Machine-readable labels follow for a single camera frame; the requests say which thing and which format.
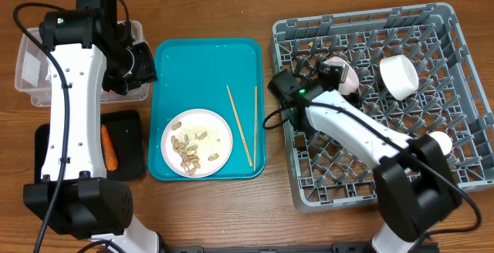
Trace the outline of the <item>pink bowl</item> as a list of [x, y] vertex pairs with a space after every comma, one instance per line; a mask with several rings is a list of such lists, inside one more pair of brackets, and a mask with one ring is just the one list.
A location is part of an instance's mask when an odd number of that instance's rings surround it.
[[342, 95], [350, 95], [357, 91], [359, 87], [359, 79], [354, 71], [354, 68], [349, 64], [348, 61], [341, 59], [340, 57], [334, 56], [323, 62], [329, 66], [343, 66], [347, 70], [347, 76], [343, 83], [338, 87], [338, 91]]

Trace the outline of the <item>white bowl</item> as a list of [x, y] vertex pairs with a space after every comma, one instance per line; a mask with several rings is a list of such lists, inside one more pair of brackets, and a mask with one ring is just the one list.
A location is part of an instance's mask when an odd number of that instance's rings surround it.
[[382, 59], [379, 70], [387, 91], [396, 100], [404, 100], [418, 89], [417, 71], [411, 60], [404, 55]]

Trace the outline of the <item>white cup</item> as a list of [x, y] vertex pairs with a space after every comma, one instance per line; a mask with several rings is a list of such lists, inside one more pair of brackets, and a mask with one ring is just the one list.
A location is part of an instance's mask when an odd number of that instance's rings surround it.
[[428, 133], [440, 146], [442, 153], [446, 156], [452, 151], [452, 139], [447, 133], [434, 131]]

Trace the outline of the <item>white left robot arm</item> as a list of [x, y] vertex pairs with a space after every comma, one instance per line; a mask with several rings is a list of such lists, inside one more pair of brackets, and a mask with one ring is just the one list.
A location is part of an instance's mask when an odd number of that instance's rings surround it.
[[43, 229], [103, 245], [114, 252], [165, 252], [167, 245], [135, 216], [129, 186], [107, 177], [101, 144], [100, 96], [125, 95], [157, 80], [145, 42], [118, 22], [122, 0], [76, 0], [67, 10], [48, 5], [34, 44], [51, 76], [49, 140], [37, 184], [23, 189], [25, 206]]

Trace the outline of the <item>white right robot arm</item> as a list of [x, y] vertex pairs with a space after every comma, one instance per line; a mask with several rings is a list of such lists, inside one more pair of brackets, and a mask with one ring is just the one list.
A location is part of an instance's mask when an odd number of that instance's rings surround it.
[[445, 158], [450, 137], [435, 131], [412, 138], [360, 111], [358, 78], [344, 60], [314, 69], [315, 79], [283, 70], [268, 89], [295, 130], [332, 137], [372, 171], [385, 222], [371, 242], [374, 251], [413, 252], [462, 202]]

